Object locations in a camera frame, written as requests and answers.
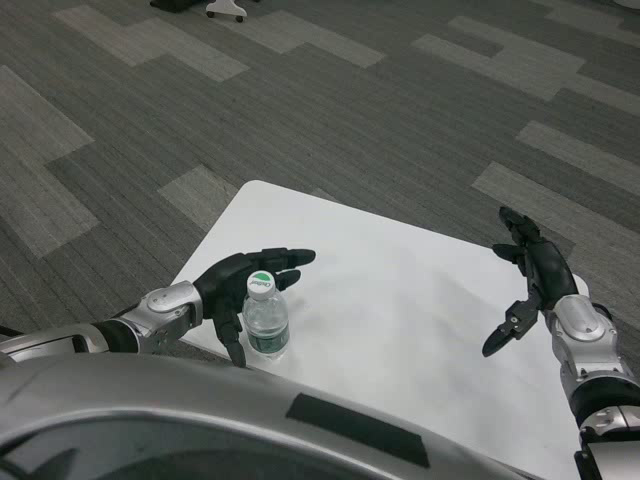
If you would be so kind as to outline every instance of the robot forearm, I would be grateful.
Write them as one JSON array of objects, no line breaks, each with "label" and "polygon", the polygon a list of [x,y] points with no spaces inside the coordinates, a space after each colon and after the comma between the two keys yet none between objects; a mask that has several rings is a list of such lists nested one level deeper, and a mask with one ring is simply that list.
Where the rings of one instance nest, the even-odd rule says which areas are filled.
[{"label": "robot forearm", "polygon": [[5,362],[68,353],[154,353],[202,324],[202,299],[190,282],[154,290],[114,318],[35,332],[0,343]]}]

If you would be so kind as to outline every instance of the water bottle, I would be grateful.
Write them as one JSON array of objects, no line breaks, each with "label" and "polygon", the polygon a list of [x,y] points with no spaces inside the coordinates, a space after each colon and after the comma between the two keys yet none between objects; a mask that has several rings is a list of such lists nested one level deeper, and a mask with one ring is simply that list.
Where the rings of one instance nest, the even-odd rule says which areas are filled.
[{"label": "water bottle", "polygon": [[247,279],[242,317],[255,351],[272,359],[284,353],[289,341],[287,304],[269,272],[254,272]]}]

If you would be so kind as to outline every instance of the robotic arm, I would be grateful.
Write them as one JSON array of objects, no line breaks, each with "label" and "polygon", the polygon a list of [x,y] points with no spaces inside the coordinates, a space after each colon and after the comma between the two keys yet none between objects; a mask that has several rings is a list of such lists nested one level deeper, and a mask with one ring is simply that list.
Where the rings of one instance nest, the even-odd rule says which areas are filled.
[{"label": "robotic arm", "polygon": [[247,278],[256,270],[267,270],[283,291],[300,279],[300,271],[293,269],[314,259],[312,250],[274,248],[238,253],[216,263],[193,283],[184,281],[148,293],[110,320],[69,325],[2,342],[0,365],[64,353],[154,353],[201,325],[203,319],[212,318],[233,364],[245,367],[238,312],[247,294]]},{"label": "robotic arm", "polygon": [[557,247],[528,217],[507,207],[500,219],[515,245],[494,245],[502,259],[527,278],[528,299],[516,301],[482,353],[493,355],[520,340],[538,312],[551,332],[560,378],[578,428],[582,450],[574,458],[583,480],[636,478],[640,471],[640,384],[620,357],[608,310],[578,293]]}]

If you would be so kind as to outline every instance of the black robotic finger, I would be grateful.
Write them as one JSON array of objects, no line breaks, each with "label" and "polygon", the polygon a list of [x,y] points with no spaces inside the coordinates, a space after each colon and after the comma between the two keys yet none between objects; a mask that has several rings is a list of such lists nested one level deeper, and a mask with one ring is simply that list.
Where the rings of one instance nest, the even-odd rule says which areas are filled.
[{"label": "black robotic finger", "polygon": [[268,248],[261,252],[248,253],[247,258],[253,262],[256,270],[266,270],[275,274],[281,270],[289,270],[313,262],[316,252],[303,249]]},{"label": "black robotic finger", "polygon": [[527,262],[525,260],[525,254],[527,253],[524,247],[518,247],[516,245],[508,245],[506,243],[498,243],[491,247],[493,253],[498,257],[508,262],[518,265],[518,269],[522,276],[527,276]]},{"label": "black robotic finger", "polygon": [[489,357],[513,340],[513,336],[496,328],[482,346],[482,356]]},{"label": "black robotic finger", "polygon": [[514,225],[522,225],[524,223],[524,216],[509,207],[500,207],[498,217],[500,217],[500,221],[509,230],[511,230]]},{"label": "black robotic finger", "polygon": [[288,270],[286,272],[278,273],[274,275],[276,279],[276,287],[281,292],[284,292],[291,285],[300,280],[300,270]]},{"label": "black robotic finger", "polygon": [[526,253],[524,248],[506,243],[497,243],[491,247],[491,250],[501,259],[511,262],[514,265],[518,263],[518,258],[523,257]]},{"label": "black robotic finger", "polygon": [[242,324],[237,313],[233,310],[229,301],[219,298],[215,302],[213,313],[213,325],[216,329],[218,340],[224,345],[231,362],[240,368],[247,366],[244,349],[240,345],[240,332]]},{"label": "black robotic finger", "polygon": [[526,246],[529,242],[542,240],[540,229],[529,217],[516,212],[509,207],[500,207],[498,216],[511,232],[511,238],[519,246]]},{"label": "black robotic finger", "polygon": [[308,265],[316,259],[316,252],[307,249],[289,250],[289,266],[287,268],[301,267]]}]

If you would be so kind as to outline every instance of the gray carpet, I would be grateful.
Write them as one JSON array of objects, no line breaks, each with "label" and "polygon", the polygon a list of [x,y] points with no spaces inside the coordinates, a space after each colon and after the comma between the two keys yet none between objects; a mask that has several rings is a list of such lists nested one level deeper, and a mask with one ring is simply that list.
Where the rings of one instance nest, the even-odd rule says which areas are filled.
[{"label": "gray carpet", "polygon": [[640,15],[245,6],[238,24],[204,5],[0,3],[1,323],[96,321],[168,284],[261,179],[485,246],[508,239],[498,207],[520,209],[610,306],[640,373]]}]

